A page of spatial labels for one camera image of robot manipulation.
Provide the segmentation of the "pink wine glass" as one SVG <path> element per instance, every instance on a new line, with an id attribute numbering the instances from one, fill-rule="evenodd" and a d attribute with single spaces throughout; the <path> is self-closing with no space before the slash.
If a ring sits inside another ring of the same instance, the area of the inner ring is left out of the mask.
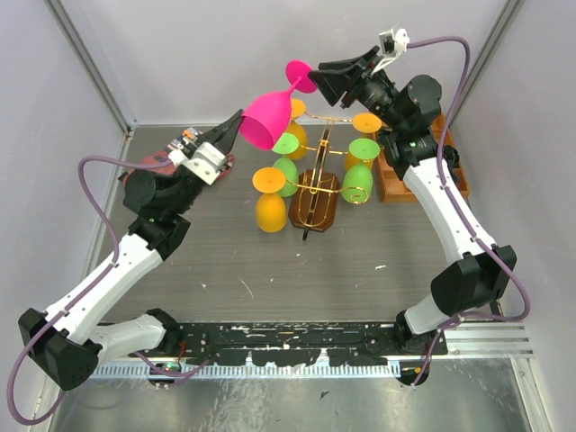
<path id="1" fill-rule="evenodd" d="M 290 86 L 282 91 L 260 95 L 242 114 L 241 136 L 253 147 L 271 150 L 288 127 L 292 115 L 294 91 L 314 93 L 317 85 L 309 78 L 311 66 L 302 60 L 292 60 L 285 67 Z"/>

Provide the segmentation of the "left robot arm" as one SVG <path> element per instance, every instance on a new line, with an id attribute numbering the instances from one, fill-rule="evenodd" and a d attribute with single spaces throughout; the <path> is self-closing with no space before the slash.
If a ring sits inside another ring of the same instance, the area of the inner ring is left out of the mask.
<path id="1" fill-rule="evenodd" d="M 206 132 L 185 130 L 154 165 L 131 164 L 123 178 L 123 204 L 136 219 L 127 233 L 113 240 L 112 253 L 69 294 L 19 318 L 27 356 L 62 391 L 77 388 L 107 361 L 144 350 L 171 356 L 179 348 L 179 325 L 161 309 L 120 324 L 101 320 L 181 246 L 190 227 L 185 213 L 230 166 L 242 114 Z"/>

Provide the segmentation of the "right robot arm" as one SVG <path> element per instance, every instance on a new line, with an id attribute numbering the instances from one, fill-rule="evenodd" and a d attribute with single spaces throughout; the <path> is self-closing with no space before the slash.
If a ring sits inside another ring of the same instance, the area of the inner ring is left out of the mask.
<path id="1" fill-rule="evenodd" d="M 385 159 L 418 199 L 445 252 L 447 267 L 432 280 L 431 293 L 394 322 L 396 347 L 413 355 L 453 316 L 500 299 L 517 256 L 482 228 L 450 175 L 431 130 L 441 113 L 441 85 L 418 75 L 397 89 L 377 67 L 378 51 L 321 63 L 308 77 L 329 105 L 347 108 L 359 102 L 388 126 L 378 136 Z"/>

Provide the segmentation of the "orange wine glass front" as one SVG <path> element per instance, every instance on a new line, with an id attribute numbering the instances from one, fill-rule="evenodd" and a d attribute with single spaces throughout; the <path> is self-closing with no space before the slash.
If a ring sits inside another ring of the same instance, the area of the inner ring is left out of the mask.
<path id="1" fill-rule="evenodd" d="M 264 232 L 274 233 L 286 224 L 286 207 L 279 192 L 285 184 L 284 173 L 275 167 L 263 167 L 252 178 L 253 186 L 261 193 L 256 202 L 256 224 Z"/>

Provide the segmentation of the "green wine glass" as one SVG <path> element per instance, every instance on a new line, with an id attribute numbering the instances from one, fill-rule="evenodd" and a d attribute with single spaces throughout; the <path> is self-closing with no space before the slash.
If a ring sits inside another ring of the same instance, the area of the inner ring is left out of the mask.
<path id="1" fill-rule="evenodd" d="M 295 163 L 288 158 L 299 147 L 299 141 L 296 136 L 285 132 L 274 144 L 272 151 L 280 157 L 273 163 L 273 167 L 283 172 L 285 177 L 284 186 L 278 194 L 281 197 L 293 196 L 298 191 L 299 183 L 298 168 Z"/>
<path id="2" fill-rule="evenodd" d="M 380 148 L 372 139 L 359 138 L 350 143 L 346 155 L 343 191 L 341 192 L 345 201 L 361 204 L 370 199 L 374 182 L 372 166 L 379 153 Z"/>

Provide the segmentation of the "gold wire wine glass rack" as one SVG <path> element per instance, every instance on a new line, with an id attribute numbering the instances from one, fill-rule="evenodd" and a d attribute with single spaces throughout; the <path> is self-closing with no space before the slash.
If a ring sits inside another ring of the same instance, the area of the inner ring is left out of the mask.
<path id="1" fill-rule="evenodd" d="M 299 144 L 300 148 L 314 154 L 312 168 L 305 169 L 295 182 L 286 180 L 287 184 L 297 188 L 292 196 L 288 218 L 295 228 L 302 230 L 301 239 L 306 241 L 312 232 L 322 233 L 333 225 L 341 194 L 348 195 L 349 202 L 353 205 L 361 205 L 369 201 L 372 191 L 361 185 L 343 186 L 338 176 L 328 172 L 325 168 L 329 155 L 346 156 L 348 154 L 348 151 L 331 148 L 331 134 L 334 126 L 352 121 L 312 115 L 308 112 L 303 114 L 324 122 L 322 133 L 315 147 Z"/>

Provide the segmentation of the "orange wine glass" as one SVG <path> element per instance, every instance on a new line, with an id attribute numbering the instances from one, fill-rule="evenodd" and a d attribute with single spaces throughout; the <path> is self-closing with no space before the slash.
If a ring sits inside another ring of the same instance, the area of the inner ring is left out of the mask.
<path id="1" fill-rule="evenodd" d="M 383 122 L 374 114 L 363 112 L 352 119 L 354 129 L 362 134 L 361 138 L 350 142 L 345 159 L 345 170 L 357 164 L 364 164 L 369 169 L 380 154 L 380 146 L 375 141 L 376 133 L 382 128 Z"/>
<path id="2" fill-rule="evenodd" d="M 286 207 L 279 192 L 285 184 L 284 173 L 275 167 L 263 167 L 252 178 L 253 186 L 261 193 L 256 202 L 256 224 L 264 232 L 274 233 L 286 224 Z"/>
<path id="3" fill-rule="evenodd" d="M 300 99 L 291 99 L 291 121 L 286 128 L 286 132 L 292 134 L 298 140 L 298 148 L 288 155 L 289 159 L 298 160 L 304 158 L 308 152 L 308 137 L 306 130 L 297 122 L 297 120 L 306 113 L 306 105 Z"/>

